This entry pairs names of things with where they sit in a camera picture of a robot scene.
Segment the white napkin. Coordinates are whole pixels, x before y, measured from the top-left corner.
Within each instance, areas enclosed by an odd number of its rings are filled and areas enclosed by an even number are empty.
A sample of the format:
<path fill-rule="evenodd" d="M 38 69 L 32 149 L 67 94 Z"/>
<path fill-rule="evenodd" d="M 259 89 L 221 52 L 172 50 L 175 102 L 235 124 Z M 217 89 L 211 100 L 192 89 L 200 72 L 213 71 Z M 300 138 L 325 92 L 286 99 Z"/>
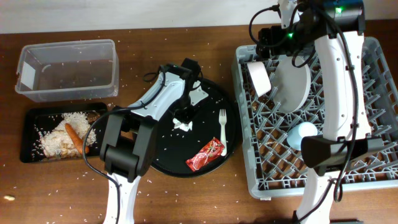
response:
<path fill-rule="evenodd" d="M 189 132 L 193 128 L 192 121 L 190 121 L 189 123 L 183 123 L 176 118 L 174 118 L 172 121 L 174 123 L 174 129 L 181 129 L 182 131 Z"/>

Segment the beige bowl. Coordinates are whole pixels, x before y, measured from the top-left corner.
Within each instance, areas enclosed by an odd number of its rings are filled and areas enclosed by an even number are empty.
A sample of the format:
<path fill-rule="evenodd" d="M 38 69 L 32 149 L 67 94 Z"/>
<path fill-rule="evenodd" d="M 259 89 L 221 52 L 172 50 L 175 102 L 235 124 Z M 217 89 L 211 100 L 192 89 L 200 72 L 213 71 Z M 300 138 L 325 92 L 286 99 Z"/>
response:
<path fill-rule="evenodd" d="M 265 65 L 262 62 L 249 62 L 247 66 L 257 96 L 265 95 L 272 89 Z"/>

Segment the grey plate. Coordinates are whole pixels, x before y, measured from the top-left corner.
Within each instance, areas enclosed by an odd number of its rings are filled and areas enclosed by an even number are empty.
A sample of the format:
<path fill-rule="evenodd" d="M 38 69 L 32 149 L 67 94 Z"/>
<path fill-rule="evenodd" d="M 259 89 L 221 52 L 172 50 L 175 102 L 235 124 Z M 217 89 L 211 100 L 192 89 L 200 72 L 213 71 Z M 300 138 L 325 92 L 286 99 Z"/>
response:
<path fill-rule="evenodd" d="M 293 57 L 281 60 L 275 70 L 272 81 L 277 88 L 273 97 L 276 105 L 280 103 L 279 111 L 292 113 L 300 109 L 308 98 L 311 83 L 311 72 L 308 65 L 297 68 L 292 65 Z"/>

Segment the brown food scrap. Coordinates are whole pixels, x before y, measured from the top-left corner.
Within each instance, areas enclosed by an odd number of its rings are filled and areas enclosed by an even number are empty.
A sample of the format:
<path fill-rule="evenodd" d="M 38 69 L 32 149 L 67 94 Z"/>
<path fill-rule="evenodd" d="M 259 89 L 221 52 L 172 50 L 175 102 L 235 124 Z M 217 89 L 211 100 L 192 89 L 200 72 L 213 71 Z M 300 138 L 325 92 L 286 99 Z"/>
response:
<path fill-rule="evenodd" d="M 89 112 L 86 116 L 86 120 L 89 124 L 93 124 L 101 115 L 98 112 Z"/>

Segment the light blue cup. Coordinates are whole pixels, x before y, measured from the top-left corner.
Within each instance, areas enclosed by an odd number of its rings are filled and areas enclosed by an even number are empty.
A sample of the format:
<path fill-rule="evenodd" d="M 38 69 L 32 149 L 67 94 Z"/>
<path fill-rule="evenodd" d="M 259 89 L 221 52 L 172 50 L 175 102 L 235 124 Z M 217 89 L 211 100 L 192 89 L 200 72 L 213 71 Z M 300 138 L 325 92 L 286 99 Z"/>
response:
<path fill-rule="evenodd" d="M 295 150 L 301 151 L 302 139 L 307 136 L 316 136 L 318 134 L 317 127 L 310 122 L 302 122 L 296 125 L 287 133 L 287 143 Z"/>

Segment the orange carrot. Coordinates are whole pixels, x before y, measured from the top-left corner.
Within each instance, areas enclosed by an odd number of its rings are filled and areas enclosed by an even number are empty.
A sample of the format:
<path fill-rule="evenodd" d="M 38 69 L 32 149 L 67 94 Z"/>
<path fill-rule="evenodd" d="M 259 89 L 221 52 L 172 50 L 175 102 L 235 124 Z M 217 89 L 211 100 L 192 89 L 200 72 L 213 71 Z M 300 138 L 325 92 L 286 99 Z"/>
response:
<path fill-rule="evenodd" d="M 65 130 L 72 140 L 74 147 L 80 154 L 83 154 L 83 152 L 88 153 L 90 151 L 88 146 L 83 147 L 83 140 L 79 137 L 79 135 L 77 135 L 70 124 L 65 124 Z"/>

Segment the rice and food scraps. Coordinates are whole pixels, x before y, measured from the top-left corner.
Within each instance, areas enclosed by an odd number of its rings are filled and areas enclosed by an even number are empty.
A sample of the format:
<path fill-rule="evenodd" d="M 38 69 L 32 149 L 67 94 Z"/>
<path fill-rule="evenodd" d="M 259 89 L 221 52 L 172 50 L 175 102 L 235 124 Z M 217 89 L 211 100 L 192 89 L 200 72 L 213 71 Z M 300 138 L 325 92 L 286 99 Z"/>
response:
<path fill-rule="evenodd" d="M 76 150 L 65 130 L 65 124 L 70 124 L 77 135 L 83 139 L 90 127 L 86 116 L 87 114 L 82 112 L 67 113 L 63 115 L 63 121 L 53 131 L 44 134 L 40 138 L 39 147 L 44 150 L 47 159 L 81 157 L 81 154 Z"/>

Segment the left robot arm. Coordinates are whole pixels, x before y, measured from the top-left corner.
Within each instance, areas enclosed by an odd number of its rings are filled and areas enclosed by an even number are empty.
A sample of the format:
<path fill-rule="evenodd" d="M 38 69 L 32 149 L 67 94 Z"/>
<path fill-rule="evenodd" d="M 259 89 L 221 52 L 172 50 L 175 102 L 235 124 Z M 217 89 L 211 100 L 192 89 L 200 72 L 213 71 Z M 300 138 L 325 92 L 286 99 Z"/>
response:
<path fill-rule="evenodd" d="M 134 223 L 134 202 L 141 177 L 156 150 L 158 123 L 167 113 L 189 123 L 198 111 L 203 74 L 198 62 L 161 65 L 153 86 L 127 108 L 115 107 L 103 116 L 108 122 L 100 150 L 109 180 L 105 223 Z"/>

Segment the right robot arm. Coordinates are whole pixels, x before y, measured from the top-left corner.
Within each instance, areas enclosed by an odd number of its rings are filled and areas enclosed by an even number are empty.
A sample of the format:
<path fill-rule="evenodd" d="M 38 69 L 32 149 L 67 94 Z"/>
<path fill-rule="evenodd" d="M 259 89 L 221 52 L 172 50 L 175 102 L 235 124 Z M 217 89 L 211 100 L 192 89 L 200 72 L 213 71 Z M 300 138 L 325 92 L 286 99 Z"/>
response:
<path fill-rule="evenodd" d="M 383 140 L 371 134 L 363 96 L 362 1 L 279 1 L 271 7 L 280 31 L 254 39 L 258 50 L 297 55 L 313 45 L 323 78 L 325 118 L 319 136 L 303 138 L 307 181 L 294 223 L 328 223 L 333 202 L 343 196 L 343 177 L 352 163 L 379 152 Z"/>

